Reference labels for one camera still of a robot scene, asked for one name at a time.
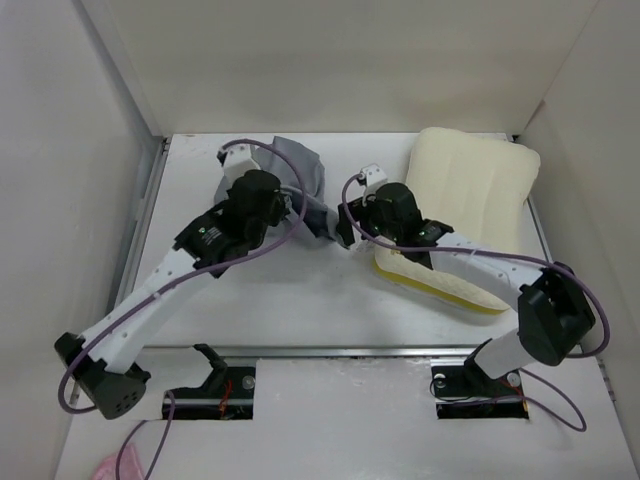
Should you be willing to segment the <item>grey pillowcase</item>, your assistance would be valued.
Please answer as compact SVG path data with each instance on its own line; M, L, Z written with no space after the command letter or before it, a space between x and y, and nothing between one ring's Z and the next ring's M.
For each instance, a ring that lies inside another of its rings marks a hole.
M242 144L220 151L222 156L228 153L251 158L281 182L289 213L283 224L267 229L269 237L294 239L308 248L344 244L337 233L338 214L324 203L325 168L319 154L283 137L266 148Z

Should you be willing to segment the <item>cream yellow pillow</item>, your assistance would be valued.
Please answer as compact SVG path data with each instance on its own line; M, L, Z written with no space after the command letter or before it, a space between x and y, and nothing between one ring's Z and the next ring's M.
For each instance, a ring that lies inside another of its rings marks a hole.
M524 204L538 176L540 155L523 145L459 130L430 127L412 147L405 184L426 218L484 247L519 253ZM468 310L499 315L509 306L450 274L425 269L377 246L382 278Z

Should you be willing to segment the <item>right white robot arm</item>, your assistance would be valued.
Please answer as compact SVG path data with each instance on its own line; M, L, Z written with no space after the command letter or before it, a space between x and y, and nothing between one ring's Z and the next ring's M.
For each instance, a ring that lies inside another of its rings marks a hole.
M339 232L348 245L366 240L433 272L452 275L497 297L517 326L485 341L467 357L463 381L477 394L500 377L538 362L557 366L602 314L588 288L565 266L482 248L442 222L422 216L409 188L381 181L339 206Z

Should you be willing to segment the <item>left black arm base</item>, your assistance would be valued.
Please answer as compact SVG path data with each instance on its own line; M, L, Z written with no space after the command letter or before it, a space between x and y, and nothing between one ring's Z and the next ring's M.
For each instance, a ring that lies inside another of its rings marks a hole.
M256 362L228 363L211 346L195 344L193 349L208 362L208 375L193 387L171 389L162 404L162 419L239 421L252 420L256 387Z

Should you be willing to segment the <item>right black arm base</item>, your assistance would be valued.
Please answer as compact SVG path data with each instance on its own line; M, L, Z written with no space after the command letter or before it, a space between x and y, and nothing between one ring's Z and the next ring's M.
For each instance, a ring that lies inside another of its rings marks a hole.
M439 420L529 419L518 370L491 379L464 358L430 362L429 391Z

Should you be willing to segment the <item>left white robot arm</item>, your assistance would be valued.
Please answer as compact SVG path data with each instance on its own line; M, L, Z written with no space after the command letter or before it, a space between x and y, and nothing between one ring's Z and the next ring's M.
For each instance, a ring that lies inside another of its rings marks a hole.
M54 349L73 380L107 420L128 413L151 375L136 359L161 327L230 267L266 253L269 228L286 216L273 174L252 169L231 185L226 200L196 217L175 238L143 284L105 318L80 334L63 333Z

